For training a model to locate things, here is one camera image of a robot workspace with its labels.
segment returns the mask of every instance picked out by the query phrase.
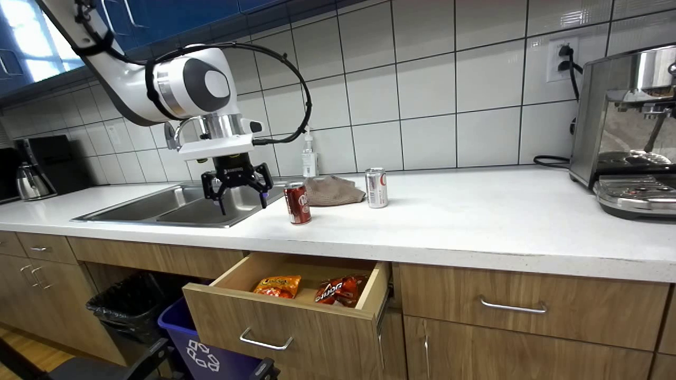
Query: white countertop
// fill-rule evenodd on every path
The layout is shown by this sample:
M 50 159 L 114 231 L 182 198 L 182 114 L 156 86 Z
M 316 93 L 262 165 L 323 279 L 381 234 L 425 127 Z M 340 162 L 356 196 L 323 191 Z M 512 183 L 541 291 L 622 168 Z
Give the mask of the white countertop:
M 290 223 L 284 200 L 234 228 L 75 222 L 165 187 L 92 188 L 0 207 L 0 231 L 676 284 L 676 223 L 606 215 L 557 170 L 389 176 L 388 209 L 313 209 Z

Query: open drawer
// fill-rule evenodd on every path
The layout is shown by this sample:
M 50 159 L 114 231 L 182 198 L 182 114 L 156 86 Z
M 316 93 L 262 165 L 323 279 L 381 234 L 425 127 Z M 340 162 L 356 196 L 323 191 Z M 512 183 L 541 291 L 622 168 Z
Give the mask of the open drawer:
M 295 299 L 253 294 L 260 279 L 300 274 Z M 317 305 L 321 284 L 363 274 L 356 309 Z M 388 265 L 252 253 L 212 286 L 184 295 L 206 344 L 270 356 L 286 378 L 369 378 L 378 368 L 378 322 L 388 302 Z

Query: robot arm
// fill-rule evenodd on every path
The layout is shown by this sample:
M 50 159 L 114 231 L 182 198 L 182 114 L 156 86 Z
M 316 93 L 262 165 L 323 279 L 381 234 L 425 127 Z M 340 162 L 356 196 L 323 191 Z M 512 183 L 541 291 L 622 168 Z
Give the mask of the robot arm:
M 195 116 L 209 121 L 206 122 L 209 127 L 206 133 L 209 140 L 182 144 L 180 155 L 184 155 L 184 159 L 242 155 L 253 145 L 290 144 L 305 133 L 313 108 L 311 93 L 300 73 L 284 56 L 257 44 L 191 44 L 150 59 L 148 63 L 133 63 L 116 44 L 94 0 L 39 3 L 72 49 L 102 80 L 113 104 L 125 119 L 145 127 Z M 274 56 L 300 79 L 306 95 L 306 116 L 295 135 L 286 140 L 253 140 L 252 132 L 240 125 L 238 88 L 222 49 L 250 49 Z

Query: electric kettle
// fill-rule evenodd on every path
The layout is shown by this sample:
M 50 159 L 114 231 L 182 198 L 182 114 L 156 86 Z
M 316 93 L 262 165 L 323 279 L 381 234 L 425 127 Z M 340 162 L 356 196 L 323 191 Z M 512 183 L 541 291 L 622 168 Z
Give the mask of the electric kettle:
M 25 141 L 17 141 L 17 149 L 23 155 L 23 160 L 17 170 L 17 191 L 21 194 L 21 200 L 40 200 L 57 194 L 46 176 L 36 165 L 33 165 Z

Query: red soda can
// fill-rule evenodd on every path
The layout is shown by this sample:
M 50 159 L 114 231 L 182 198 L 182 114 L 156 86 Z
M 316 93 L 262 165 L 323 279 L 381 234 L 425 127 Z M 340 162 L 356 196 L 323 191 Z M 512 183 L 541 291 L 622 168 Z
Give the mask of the red soda can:
M 306 188 L 303 182 L 287 183 L 286 198 L 293 213 L 293 223 L 306 223 L 313 219 Z

